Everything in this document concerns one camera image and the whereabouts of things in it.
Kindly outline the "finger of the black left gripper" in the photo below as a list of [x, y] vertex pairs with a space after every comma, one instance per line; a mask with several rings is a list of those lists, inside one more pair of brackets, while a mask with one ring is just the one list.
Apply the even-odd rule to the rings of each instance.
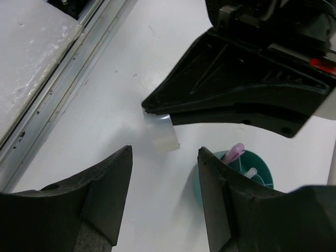
[[194, 123], [235, 123], [293, 138], [309, 116], [290, 109], [261, 103], [237, 103], [232, 106], [171, 113], [173, 125]]

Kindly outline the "teal round organizer container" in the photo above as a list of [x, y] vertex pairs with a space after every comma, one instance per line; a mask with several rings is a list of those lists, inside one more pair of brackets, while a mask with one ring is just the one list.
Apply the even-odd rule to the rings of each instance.
[[[267, 164], [254, 152], [246, 150], [240, 157], [236, 160], [231, 161], [228, 164], [233, 170], [238, 173], [247, 176], [249, 179], [266, 186], [268, 188], [274, 188], [274, 182], [272, 179], [271, 172]], [[196, 164], [193, 168], [193, 190], [196, 201], [200, 207], [203, 207], [200, 180], [198, 174], [198, 165]]]

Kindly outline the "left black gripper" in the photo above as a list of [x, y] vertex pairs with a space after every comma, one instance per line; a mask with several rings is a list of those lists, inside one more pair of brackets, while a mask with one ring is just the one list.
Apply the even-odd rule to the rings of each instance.
[[142, 102], [174, 114], [258, 106], [310, 116], [335, 77], [335, 1], [206, 1], [212, 29]]

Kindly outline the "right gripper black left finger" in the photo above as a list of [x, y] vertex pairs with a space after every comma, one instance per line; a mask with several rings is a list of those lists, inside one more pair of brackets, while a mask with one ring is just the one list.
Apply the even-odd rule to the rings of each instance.
[[1, 194], [1, 251], [110, 251], [132, 173], [126, 145], [41, 190]]

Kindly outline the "clear tape roll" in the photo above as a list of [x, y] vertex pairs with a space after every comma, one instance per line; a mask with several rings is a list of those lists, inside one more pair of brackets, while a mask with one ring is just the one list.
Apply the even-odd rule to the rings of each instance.
[[143, 110], [143, 116], [151, 141], [159, 153], [177, 150], [180, 144], [169, 114], [151, 114]]

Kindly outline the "purple pink highlighter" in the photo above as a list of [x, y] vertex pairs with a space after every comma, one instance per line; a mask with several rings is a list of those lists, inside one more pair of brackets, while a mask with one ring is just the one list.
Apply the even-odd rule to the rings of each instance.
[[226, 165], [237, 160], [241, 155], [245, 153], [245, 145], [242, 143], [235, 144], [226, 154], [221, 158], [221, 161]]

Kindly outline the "white foil cover plate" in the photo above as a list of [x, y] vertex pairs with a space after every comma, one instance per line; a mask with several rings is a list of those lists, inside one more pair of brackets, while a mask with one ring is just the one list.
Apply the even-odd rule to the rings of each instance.
[[2, 141], [81, 29], [46, 1], [1, 1]]

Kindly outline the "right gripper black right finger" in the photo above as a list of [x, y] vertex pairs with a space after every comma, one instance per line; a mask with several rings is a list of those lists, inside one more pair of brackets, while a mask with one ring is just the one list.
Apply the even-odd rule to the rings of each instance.
[[207, 148], [198, 174], [210, 251], [335, 251], [335, 187], [282, 193], [225, 165]]

